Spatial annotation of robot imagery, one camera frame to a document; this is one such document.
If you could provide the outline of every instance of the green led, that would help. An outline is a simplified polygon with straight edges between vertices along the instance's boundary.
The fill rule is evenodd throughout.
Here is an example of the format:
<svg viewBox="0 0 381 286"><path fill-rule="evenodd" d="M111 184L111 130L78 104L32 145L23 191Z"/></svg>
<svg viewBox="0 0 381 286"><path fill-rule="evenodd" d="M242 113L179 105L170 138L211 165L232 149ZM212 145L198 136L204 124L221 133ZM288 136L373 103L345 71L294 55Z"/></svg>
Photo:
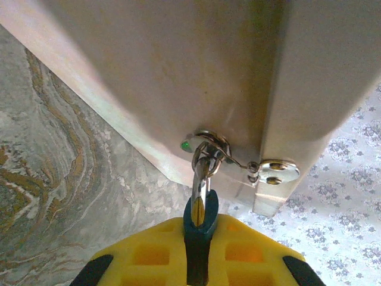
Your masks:
<svg viewBox="0 0 381 286"><path fill-rule="evenodd" d="M184 150L185 152L192 152L191 146L189 145L188 140L185 140L181 143L181 149Z"/></svg>

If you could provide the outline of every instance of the door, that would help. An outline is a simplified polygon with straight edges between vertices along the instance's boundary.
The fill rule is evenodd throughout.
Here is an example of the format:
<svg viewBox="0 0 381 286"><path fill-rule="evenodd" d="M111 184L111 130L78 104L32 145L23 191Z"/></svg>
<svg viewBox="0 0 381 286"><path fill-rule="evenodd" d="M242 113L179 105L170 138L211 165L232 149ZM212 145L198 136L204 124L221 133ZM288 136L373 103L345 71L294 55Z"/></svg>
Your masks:
<svg viewBox="0 0 381 286"><path fill-rule="evenodd" d="M242 164L295 163L253 188L218 172L226 199L274 215L330 134L380 78L379 1L0 0L0 22L169 179L192 185L180 143L223 135Z"/></svg>

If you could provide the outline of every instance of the gray marble surface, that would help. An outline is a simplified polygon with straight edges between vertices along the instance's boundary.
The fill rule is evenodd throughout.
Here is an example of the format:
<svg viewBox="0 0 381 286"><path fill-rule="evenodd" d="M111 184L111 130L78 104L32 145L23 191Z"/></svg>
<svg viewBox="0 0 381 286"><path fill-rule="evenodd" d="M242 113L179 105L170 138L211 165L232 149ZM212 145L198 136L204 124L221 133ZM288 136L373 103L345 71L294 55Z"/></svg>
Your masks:
<svg viewBox="0 0 381 286"><path fill-rule="evenodd" d="M181 216L168 181L0 26L0 285L68 285L96 251ZM221 212L303 253L327 285L381 285L381 86L274 218Z"/></svg>

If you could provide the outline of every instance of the metal hook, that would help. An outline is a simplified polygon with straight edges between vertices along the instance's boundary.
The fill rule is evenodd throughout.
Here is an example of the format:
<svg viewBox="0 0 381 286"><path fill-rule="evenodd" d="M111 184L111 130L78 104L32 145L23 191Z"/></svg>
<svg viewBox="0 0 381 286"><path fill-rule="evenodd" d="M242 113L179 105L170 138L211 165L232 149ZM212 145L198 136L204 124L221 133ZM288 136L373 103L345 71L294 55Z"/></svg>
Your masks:
<svg viewBox="0 0 381 286"><path fill-rule="evenodd" d="M208 157L200 158L195 166L190 215L193 224L197 228L199 228L205 220L207 195L210 192L209 168L210 159Z"/></svg>
<svg viewBox="0 0 381 286"><path fill-rule="evenodd" d="M192 168L193 168L193 171L196 170L196 165L197 165L198 161L200 160L201 154L203 154L203 155L207 156L210 159L210 161L213 162L213 165L211 168L209 168L209 172L208 172L208 177L212 177L212 175L215 175L217 173L218 169L220 168L220 166L222 164L222 159L215 156L215 154L210 154L210 153L206 152L205 149L207 149L208 146L209 146L209 143L207 141L204 141L203 143L201 143L197 147L197 149L195 150L195 154L193 155L193 159L192 159Z"/></svg>

